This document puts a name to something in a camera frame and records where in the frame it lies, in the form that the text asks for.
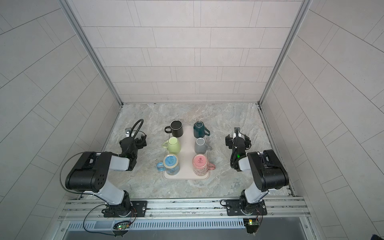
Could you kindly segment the black mug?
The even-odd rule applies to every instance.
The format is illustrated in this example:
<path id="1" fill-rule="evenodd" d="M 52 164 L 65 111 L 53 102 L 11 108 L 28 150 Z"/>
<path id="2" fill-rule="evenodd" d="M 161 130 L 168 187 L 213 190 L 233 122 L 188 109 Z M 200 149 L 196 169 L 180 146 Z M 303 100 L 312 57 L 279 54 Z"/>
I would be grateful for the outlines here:
<path id="1" fill-rule="evenodd" d="M 180 138 L 184 134 L 183 124 L 179 120 L 172 121 L 164 130 L 165 133 L 172 134 L 175 138 Z"/>

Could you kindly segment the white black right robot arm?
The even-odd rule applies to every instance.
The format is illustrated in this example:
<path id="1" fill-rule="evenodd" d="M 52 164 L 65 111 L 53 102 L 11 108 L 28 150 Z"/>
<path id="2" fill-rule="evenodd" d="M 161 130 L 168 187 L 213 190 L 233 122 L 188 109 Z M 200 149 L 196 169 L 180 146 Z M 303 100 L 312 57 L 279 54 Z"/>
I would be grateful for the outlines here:
<path id="1" fill-rule="evenodd" d="M 289 184 L 287 171 L 273 150 L 247 153 L 252 141 L 239 127 L 235 127 L 233 135 L 226 136 L 225 142 L 232 150 L 231 168 L 238 172 L 250 170 L 253 182 L 241 192 L 238 200 L 225 200 L 223 206 L 229 216 L 265 216 L 264 197 Z"/>

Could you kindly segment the grey mug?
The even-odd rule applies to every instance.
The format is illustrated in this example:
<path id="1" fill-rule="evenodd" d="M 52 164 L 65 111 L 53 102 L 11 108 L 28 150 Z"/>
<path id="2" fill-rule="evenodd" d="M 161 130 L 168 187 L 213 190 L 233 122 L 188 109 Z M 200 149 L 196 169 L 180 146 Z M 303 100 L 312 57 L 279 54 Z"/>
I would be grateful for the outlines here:
<path id="1" fill-rule="evenodd" d="M 211 151 L 212 147 L 207 144 L 207 141 L 204 138 L 198 138 L 195 142 L 195 153 L 196 154 L 206 154 L 207 151 Z"/>

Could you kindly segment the dark green mug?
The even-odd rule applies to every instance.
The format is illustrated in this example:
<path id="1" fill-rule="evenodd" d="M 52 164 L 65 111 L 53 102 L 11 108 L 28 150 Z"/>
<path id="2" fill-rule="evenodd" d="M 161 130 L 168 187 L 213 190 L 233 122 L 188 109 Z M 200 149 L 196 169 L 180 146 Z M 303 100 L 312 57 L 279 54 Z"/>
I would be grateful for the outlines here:
<path id="1" fill-rule="evenodd" d="M 205 127 L 204 123 L 201 121 L 197 121 L 194 124 L 194 137 L 204 138 L 205 136 L 210 136 L 211 132 Z"/>

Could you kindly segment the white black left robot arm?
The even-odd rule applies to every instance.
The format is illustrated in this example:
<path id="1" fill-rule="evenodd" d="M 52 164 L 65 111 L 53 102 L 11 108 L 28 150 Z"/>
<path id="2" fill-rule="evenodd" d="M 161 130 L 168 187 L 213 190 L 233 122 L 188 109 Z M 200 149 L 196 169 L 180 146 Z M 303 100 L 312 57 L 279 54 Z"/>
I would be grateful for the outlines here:
<path id="1" fill-rule="evenodd" d="M 147 136 L 127 136 L 120 141 L 122 153 L 84 152 L 69 172 L 65 187 L 83 194 L 94 195 L 106 203 L 105 218 L 144 217 L 147 201 L 131 201 L 129 193 L 108 180 L 109 171 L 132 171 L 137 163 L 138 150 L 147 145 Z"/>

